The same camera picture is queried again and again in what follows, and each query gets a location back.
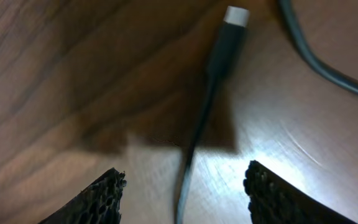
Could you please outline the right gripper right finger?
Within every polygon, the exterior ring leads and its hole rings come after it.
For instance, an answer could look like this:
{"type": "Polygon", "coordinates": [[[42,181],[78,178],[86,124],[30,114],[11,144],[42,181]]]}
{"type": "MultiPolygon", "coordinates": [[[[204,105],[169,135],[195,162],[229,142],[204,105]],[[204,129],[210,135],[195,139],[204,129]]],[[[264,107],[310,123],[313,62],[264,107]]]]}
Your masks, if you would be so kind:
{"type": "Polygon", "coordinates": [[[355,224],[263,166],[250,161],[243,181],[253,224],[355,224]]]}

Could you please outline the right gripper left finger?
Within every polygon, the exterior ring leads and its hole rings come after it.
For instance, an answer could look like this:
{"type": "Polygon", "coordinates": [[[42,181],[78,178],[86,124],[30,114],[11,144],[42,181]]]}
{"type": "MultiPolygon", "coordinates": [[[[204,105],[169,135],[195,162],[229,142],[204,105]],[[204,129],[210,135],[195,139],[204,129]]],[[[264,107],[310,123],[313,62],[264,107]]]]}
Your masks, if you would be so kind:
{"type": "Polygon", "coordinates": [[[120,201],[127,182],[112,168],[40,224],[120,224],[120,201]]]}

